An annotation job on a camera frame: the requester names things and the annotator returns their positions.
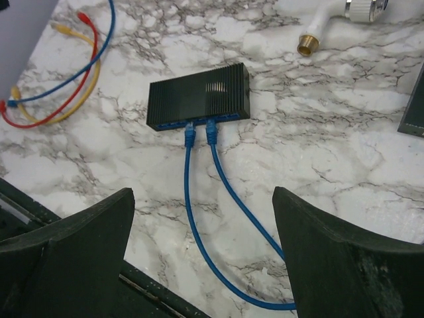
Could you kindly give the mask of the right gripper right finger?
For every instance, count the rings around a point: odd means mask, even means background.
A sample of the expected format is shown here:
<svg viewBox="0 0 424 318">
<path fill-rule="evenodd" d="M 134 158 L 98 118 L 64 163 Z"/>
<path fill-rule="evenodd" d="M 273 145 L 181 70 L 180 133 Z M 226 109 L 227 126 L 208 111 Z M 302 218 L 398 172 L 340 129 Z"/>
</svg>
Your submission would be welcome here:
<svg viewBox="0 0 424 318">
<path fill-rule="evenodd" d="M 299 317 L 423 316 L 423 245 L 358 227 L 284 187 L 272 204 Z"/>
</svg>

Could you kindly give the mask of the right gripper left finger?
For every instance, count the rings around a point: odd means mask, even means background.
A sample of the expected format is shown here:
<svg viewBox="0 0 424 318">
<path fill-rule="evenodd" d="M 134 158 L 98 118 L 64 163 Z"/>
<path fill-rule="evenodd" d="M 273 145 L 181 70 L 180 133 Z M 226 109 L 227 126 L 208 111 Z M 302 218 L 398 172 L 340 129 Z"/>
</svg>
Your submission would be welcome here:
<svg viewBox="0 0 424 318">
<path fill-rule="evenodd" d="M 2 317 L 108 317 L 134 217 L 123 188 L 91 207 L 1 241 Z"/>
</svg>

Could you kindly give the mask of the black TP-Link network switch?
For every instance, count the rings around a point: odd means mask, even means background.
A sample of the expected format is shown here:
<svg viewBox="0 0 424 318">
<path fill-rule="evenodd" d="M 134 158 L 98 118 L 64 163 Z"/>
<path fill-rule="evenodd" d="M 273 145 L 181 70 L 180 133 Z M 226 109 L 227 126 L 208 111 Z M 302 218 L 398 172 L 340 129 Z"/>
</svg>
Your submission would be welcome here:
<svg viewBox="0 0 424 318">
<path fill-rule="evenodd" d="M 409 98 L 407 107 L 397 128 L 399 133 L 423 138 L 424 128 L 424 66 L 421 67 L 417 81 Z"/>
</svg>

